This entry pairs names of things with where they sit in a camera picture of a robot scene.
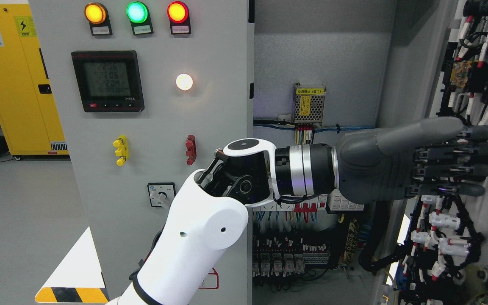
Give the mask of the grey robot hand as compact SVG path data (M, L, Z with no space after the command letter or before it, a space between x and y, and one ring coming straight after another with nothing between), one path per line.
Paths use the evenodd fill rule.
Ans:
M416 195L479 197L488 177L488 126L426 118L346 135L335 147L335 187L358 204Z

